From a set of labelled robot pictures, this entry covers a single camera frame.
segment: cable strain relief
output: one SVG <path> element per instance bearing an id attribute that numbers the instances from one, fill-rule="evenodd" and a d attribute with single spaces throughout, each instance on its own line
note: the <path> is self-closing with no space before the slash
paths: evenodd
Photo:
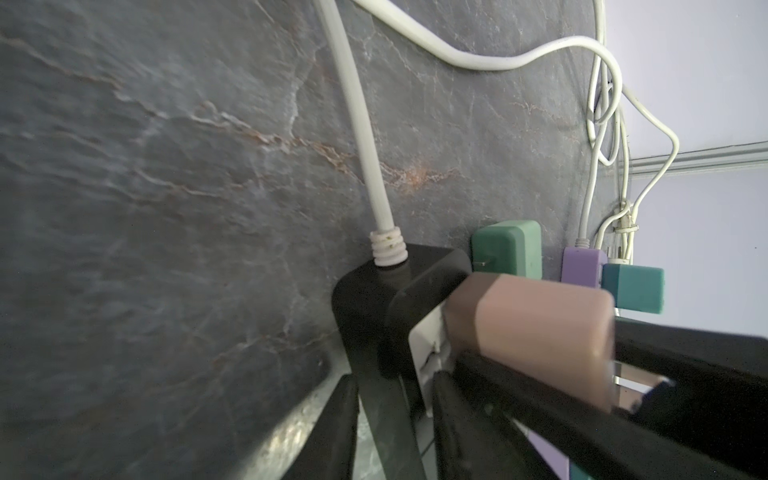
<path id="1" fill-rule="evenodd" d="M 376 266 L 393 266 L 408 259 L 406 241 L 399 227 L 384 232 L 371 232 L 370 239 Z"/>

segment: marble surface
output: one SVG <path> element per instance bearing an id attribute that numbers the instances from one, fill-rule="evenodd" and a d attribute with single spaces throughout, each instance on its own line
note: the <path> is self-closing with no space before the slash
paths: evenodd
<path id="1" fill-rule="evenodd" d="M 588 0 L 396 3 L 478 53 L 594 33 Z M 406 240 L 533 219 L 558 278 L 589 54 L 460 71 L 339 8 Z M 0 58 L 3 468 L 279 478 L 349 368 L 330 292 L 373 229 L 311 2 L 2 0 Z"/>

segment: white cable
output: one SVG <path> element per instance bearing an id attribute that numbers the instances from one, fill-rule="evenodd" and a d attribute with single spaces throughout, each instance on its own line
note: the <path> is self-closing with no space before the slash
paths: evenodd
<path id="1" fill-rule="evenodd" d="M 362 178 L 366 182 L 373 217 L 376 220 L 376 232 L 371 233 L 370 237 L 373 259 L 378 266 L 396 265 L 408 258 L 408 252 L 400 229 L 395 227 L 395 221 L 392 218 L 392 209 L 386 196 L 379 155 L 376 153 L 376 142 L 373 138 L 371 120 L 366 98 L 362 93 L 360 77 L 357 74 L 355 58 L 349 47 L 349 39 L 346 36 L 336 0 L 314 0 L 314 2 L 339 72 L 341 88 L 349 109 L 360 156 Z"/>
<path id="2" fill-rule="evenodd" d="M 592 207 L 592 198 L 594 197 L 594 187 L 598 183 L 598 155 L 600 154 L 600 146 L 603 144 L 605 138 L 605 131 L 607 130 L 607 124 L 602 124 L 598 131 L 598 137 L 595 139 L 594 147 L 592 147 L 592 155 L 589 162 L 589 181 L 587 183 L 587 193 L 584 195 L 584 203 L 581 206 L 581 218 L 578 224 L 578 238 L 576 239 L 577 246 L 583 244 L 589 245 L 589 239 L 587 237 L 587 224 L 589 221 L 589 210 Z"/>
<path id="3" fill-rule="evenodd" d="M 634 93 L 632 90 L 628 88 L 624 88 L 622 91 L 624 96 L 629 100 L 630 103 L 639 111 L 649 122 L 651 122 L 656 128 L 663 131 L 672 141 L 672 152 L 670 153 L 670 156 L 667 158 L 667 161 L 664 162 L 664 165 L 661 166 L 659 171 L 656 173 L 656 175 L 650 179 L 650 182 L 648 182 L 648 185 L 645 186 L 643 191 L 640 192 L 640 195 L 637 196 L 637 200 L 634 201 L 634 205 L 632 206 L 632 220 L 633 223 L 637 222 L 637 212 L 640 209 L 640 203 L 643 201 L 646 195 L 648 195 L 648 192 L 650 192 L 650 189 L 654 187 L 654 185 L 659 181 L 659 179 L 664 175 L 664 173 L 667 171 L 667 169 L 672 165 L 672 162 L 674 161 L 675 157 L 677 156 L 677 152 L 680 151 L 680 139 L 677 138 L 677 135 L 670 129 L 667 125 L 663 124 L 658 118 L 656 118 L 652 113 L 648 111 L 645 106 L 640 103 L 640 101 L 637 99 L 637 97 L 634 96 Z M 624 259 L 632 261 L 633 253 L 634 253 L 634 232 L 629 233 L 629 238 L 627 240 L 627 251 L 624 254 Z"/>
<path id="4" fill-rule="evenodd" d="M 594 18 L 595 18 L 595 26 L 596 26 L 596 32 L 595 37 L 596 39 L 602 43 L 605 44 L 605 4 L 604 0 L 594 0 Z M 588 103 L 589 108 L 592 109 L 595 101 L 596 96 L 596 88 L 597 88 L 597 72 L 598 67 L 601 66 L 601 59 L 597 56 L 594 59 L 593 65 L 592 65 L 592 76 L 590 78 L 590 90 L 588 92 Z M 611 86 L 607 84 L 607 76 L 605 74 L 604 69 L 601 71 L 601 80 L 602 80 L 602 89 L 600 93 L 600 99 L 601 99 L 601 106 L 605 105 L 605 99 L 604 97 L 608 95 L 608 92 L 611 89 Z M 667 161 L 664 163 L 664 165 L 661 167 L 661 169 L 656 173 L 653 179 L 648 183 L 648 185 L 643 189 L 643 191 L 640 193 L 640 195 L 637 197 L 635 202 L 633 204 L 629 204 L 627 201 L 627 189 L 629 184 L 629 162 L 630 162 L 630 155 L 629 155 L 629 146 L 627 142 L 627 126 L 624 123 L 624 115 L 622 113 L 621 107 L 619 107 L 616 112 L 614 113 L 614 148 L 611 150 L 611 156 L 606 159 L 602 153 L 598 156 L 600 162 L 604 165 L 610 165 L 613 164 L 616 159 L 616 153 L 617 153 L 617 141 L 621 139 L 621 146 L 623 150 L 623 156 L 624 156 L 624 171 L 622 175 L 622 183 L 621 183 L 621 192 L 620 192 L 620 198 L 619 198 L 619 206 L 621 208 L 621 211 L 615 215 L 610 216 L 607 218 L 602 225 L 600 226 L 600 229 L 598 229 L 598 234 L 595 237 L 595 244 L 594 248 L 601 249 L 603 238 L 605 235 L 605 230 L 610 226 L 610 224 L 616 220 L 619 220 L 621 222 L 621 225 L 614 229 L 614 232 L 621 234 L 621 242 L 622 242 L 622 258 L 620 259 L 622 262 L 626 262 L 629 264 L 633 263 L 634 258 L 634 236 L 635 232 L 637 232 L 637 214 L 640 208 L 640 203 L 645 198 L 645 196 L 648 194 L 651 188 L 659 181 L 659 179 L 664 175 L 664 173 L 667 171 L 669 166 L 674 161 L 675 157 L 677 156 L 677 152 L 680 150 L 680 141 L 677 138 L 677 135 L 665 124 L 663 124 L 661 121 L 659 121 L 655 116 L 652 115 L 648 111 L 648 109 L 645 108 L 645 106 L 640 103 L 640 101 L 637 99 L 637 97 L 634 96 L 634 93 L 630 88 L 628 88 L 625 85 L 622 85 L 621 93 L 629 100 L 630 103 L 639 111 L 649 122 L 651 122 L 656 128 L 663 131 L 672 141 L 672 152 L 670 153 L 670 156 L 667 158 Z M 620 97 L 618 94 L 618 91 L 614 92 L 615 97 Z M 594 134 L 594 125 L 592 124 L 590 118 L 587 118 L 587 132 L 588 137 L 590 139 L 590 142 L 592 142 L 595 139 Z"/>
<path id="5" fill-rule="evenodd" d="M 559 38 L 534 48 L 516 57 L 490 57 L 475 55 L 453 48 L 440 37 L 432 33 L 424 25 L 418 23 L 407 13 L 394 5 L 390 0 L 353 0 L 382 22 L 389 25 L 401 35 L 424 48 L 445 63 L 468 70 L 504 71 L 514 70 L 535 59 L 561 48 L 583 47 L 598 55 L 611 70 L 614 83 L 614 97 L 611 99 L 604 115 L 595 123 L 604 124 L 614 114 L 621 100 L 621 70 L 616 58 L 599 41 L 580 35 Z"/>

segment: gray marble wall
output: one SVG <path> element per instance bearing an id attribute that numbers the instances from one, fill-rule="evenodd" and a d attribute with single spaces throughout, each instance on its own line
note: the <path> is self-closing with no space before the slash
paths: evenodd
<path id="1" fill-rule="evenodd" d="M 397 3 L 486 54 L 594 32 L 587 0 Z M 557 278 L 589 54 L 460 71 L 339 8 L 406 239 L 538 220 Z M 0 58 L 4 468 L 278 476 L 347 368 L 330 291 L 373 229 L 311 2 L 2 0 Z"/>

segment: white wall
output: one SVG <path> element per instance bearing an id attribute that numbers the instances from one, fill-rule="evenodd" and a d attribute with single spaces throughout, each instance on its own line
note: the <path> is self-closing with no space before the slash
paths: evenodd
<path id="1" fill-rule="evenodd" d="M 680 151 L 768 140 L 766 0 L 606 0 L 624 81 L 680 137 Z M 632 158 L 669 139 L 624 100 Z"/>
<path id="2" fill-rule="evenodd" d="M 632 180 L 636 197 L 646 178 Z M 664 268 L 664 325 L 768 336 L 768 168 L 663 178 L 643 200 L 635 264 Z"/>

